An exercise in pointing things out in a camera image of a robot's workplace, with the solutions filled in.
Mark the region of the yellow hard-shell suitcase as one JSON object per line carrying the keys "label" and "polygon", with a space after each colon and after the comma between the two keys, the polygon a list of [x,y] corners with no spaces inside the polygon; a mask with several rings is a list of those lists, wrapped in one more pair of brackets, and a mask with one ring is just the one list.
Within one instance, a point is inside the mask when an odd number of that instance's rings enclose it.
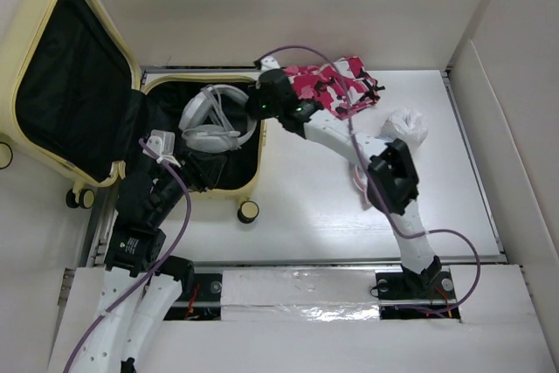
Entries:
{"label": "yellow hard-shell suitcase", "polygon": [[[69,178],[70,208],[88,209],[95,190],[135,172],[158,169],[143,154],[152,130],[175,134],[174,155],[186,146],[183,109],[204,86],[226,84],[248,95],[253,79],[177,74],[142,83],[141,68],[97,0],[23,0],[1,46],[1,131],[28,155]],[[233,127],[246,131],[245,106],[223,97]],[[238,219],[259,207],[250,195],[259,175],[261,121],[241,149],[224,153],[217,187],[186,196],[234,198]]]}

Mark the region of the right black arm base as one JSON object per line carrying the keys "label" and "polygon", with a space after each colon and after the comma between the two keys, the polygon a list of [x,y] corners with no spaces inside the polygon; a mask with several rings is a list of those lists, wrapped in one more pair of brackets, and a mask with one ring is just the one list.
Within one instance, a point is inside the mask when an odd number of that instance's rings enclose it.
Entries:
{"label": "right black arm base", "polygon": [[375,281],[369,293],[378,299],[381,320],[460,319],[449,270],[439,273],[426,291],[411,291],[400,272],[376,272]]}

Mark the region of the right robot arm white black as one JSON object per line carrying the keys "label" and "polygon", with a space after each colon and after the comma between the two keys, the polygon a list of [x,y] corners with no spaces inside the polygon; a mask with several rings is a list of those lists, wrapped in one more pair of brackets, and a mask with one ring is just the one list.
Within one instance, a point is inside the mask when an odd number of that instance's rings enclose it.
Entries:
{"label": "right robot arm white black", "polygon": [[384,142],[353,131],[317,100],[302,100],[286,73],[262,70],[245,105],[255,120],[276,119],[287,131],[334,151],[368,177],[369,202],[383,212],[401,256],[401,288],[423,299],[436,287],[442,264],[432,250],[418,209],[418,173],[405,142]]}

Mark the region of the white plastic bag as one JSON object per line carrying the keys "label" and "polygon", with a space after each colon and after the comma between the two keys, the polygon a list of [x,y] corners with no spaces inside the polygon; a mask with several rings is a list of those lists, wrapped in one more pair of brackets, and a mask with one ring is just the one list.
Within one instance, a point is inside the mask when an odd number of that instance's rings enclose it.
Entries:
{"label": "white plastic bag", "polygon": [[404,141],[411,148],[419,148],[429,133],[426,119],[413,107],[401,107],[390,114],[381,127],[378,138],[385,141]]}

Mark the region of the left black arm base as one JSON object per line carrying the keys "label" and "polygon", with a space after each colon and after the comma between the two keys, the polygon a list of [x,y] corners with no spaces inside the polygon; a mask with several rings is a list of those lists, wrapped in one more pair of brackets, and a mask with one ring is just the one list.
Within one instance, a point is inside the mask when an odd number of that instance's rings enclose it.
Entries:
{"label": "left black arm base", "polygon": [[196,273],[189,289],[166,313],[165,321],[219,321],[223,274]]}

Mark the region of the white over-ear headphones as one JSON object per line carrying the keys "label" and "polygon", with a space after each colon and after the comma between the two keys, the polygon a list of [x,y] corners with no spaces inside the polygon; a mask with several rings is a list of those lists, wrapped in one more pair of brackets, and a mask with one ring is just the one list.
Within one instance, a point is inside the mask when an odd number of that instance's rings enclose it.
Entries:
{"label": "white over-ear headphones", "polygon": [[204,86],[183,109],[178,127],[186,146],[198,152],[220,154],[241,149],[257,128],[257,121],[246,116],[246,131],[241,134],[225,114],[223,97],[245,106],[249,97],[241,89],[226,85]]}

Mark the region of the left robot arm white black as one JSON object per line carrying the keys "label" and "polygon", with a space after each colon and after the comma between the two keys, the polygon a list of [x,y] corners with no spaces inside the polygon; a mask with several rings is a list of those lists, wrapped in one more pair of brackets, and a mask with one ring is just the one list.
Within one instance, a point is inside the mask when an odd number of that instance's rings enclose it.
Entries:
{"label": "left robot arm white black", "polygon": [[220,314],[221,274],[196,273],[191,260],[164,251],[160,226],[187,188],[213,186],[221,164],[191,153],[177,161],[161,157],[157,164],[122,181],[94,323],[67,371],[136,372],[164,320],[215,320]]}

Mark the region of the pink camouflage clothing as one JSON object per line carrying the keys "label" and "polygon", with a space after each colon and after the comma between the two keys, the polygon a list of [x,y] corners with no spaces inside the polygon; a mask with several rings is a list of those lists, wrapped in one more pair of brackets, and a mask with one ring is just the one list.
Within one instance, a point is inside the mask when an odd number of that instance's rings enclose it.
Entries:
{"label": "pink camouflage clothing", "polygon": [[333,65],[289,66],[284,71],[301,99],[319,101],[340,120],[373,107],[385,89],[356,56],[338,59]]}

